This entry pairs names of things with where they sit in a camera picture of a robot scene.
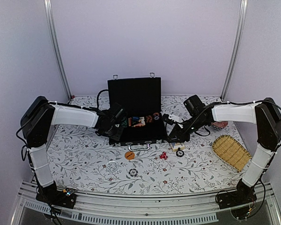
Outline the blue playing card box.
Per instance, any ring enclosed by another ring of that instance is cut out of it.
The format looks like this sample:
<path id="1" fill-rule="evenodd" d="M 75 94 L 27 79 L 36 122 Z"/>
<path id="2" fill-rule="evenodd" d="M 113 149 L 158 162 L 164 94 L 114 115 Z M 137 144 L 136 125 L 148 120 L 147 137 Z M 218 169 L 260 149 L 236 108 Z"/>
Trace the blue playing card box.
<path id="1" fill-rule="evenodd" d="M 172 151 L 174 151 L 174 152 L 185 149 L 185 145 L 183 143 L 179 143 L 179 142 L 170 143 L 170 147 L 171 147 Z"/>

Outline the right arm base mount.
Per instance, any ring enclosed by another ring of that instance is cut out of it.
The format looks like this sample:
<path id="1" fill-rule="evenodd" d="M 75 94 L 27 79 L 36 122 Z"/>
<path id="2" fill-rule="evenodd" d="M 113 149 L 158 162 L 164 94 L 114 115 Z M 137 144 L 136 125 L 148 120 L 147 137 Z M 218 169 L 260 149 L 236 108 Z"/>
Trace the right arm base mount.
<path id="1" fill-rule="evenodd" d="M 237 189 L 235 191 L 221 190 L 215 196 L 215 202 L 220 209 L 231 208 L 243 204 L 253 203 L 257 200 L 254 188 L 248 191 Z"/>

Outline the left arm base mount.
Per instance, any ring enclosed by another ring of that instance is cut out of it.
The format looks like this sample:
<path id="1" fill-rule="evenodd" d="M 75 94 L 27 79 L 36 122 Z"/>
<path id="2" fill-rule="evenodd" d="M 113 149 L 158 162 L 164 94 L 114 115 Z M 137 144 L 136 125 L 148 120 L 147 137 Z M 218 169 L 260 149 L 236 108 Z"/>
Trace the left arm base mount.
<path id="1" fill-rule="evenodd" d="M 36 200 L 49 205 L 60 206 L 73 209 L 76 203 L 76 194 L 67 194 L 67 191 L 59 191 L 55 184 L 47 187 L 41 187 L 37 191 Z"/>

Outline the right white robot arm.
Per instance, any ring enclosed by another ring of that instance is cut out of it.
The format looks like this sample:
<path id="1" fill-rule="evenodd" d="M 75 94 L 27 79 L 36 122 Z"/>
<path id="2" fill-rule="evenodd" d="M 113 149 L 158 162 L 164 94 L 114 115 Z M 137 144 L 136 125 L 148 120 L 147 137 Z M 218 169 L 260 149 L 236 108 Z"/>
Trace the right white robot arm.
<path id="1" fill-rule="evenodd" d="M 178 116 L 163 115 L 163 121 L 173 125 L 168 135 L 169 142 L 184 143 L 190 135 L 204 126 L 215 122 L 232 122 L 255 127 L 256 149 L 247 171 L 237 184 L 233 201 L 243 204 L 251 196 L 251 190 L 269 169 L 281 147 L 281 106 L 271 97 L 251 102 L 213 102 L 204 104 L 197 95 L 184 101 L 190 118 L 182 120 Z"/>

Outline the black poker case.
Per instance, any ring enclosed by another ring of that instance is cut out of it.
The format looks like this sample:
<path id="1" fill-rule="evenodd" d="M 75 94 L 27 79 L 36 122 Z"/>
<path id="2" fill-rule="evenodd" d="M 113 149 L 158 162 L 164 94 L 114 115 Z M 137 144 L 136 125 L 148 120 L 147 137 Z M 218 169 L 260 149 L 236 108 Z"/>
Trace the black poker case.
<path id="1" fill-rule="evenodd" d="M 109 103 L 118 103 L 125 110 L 124 118 L 146 117 L 159 113 L 160 119 L 146 123 L 143 127 L 121 127 L 124 129 L 119 141 L 109 140 L 111 146 L 131 146 L 163 143 L 167 132 L 162 120 L 161 78 L 142 77 L 108 80 Z"/>

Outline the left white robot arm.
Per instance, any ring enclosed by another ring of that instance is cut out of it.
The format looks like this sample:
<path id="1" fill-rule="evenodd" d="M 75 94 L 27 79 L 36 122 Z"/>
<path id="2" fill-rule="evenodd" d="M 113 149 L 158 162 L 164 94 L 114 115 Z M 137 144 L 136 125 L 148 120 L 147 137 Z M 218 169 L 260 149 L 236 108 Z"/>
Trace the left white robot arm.
<path id="1" fill-rule="evenodd" d="M 60 193 L 56 188 L 47 159 L 47 139 L 55 125 L 75 125 L 96 129 L 98 136 L 118 141 L 123 129 L 118 125 L 126 112 L 118 103 L 108 110 L 94 107 L 51 102 L 38 96 L 20 120 L 20 138 L 28 150 L 30 167 L 35 173 L 39 190 L 49 203 L 57 203 Z"/>

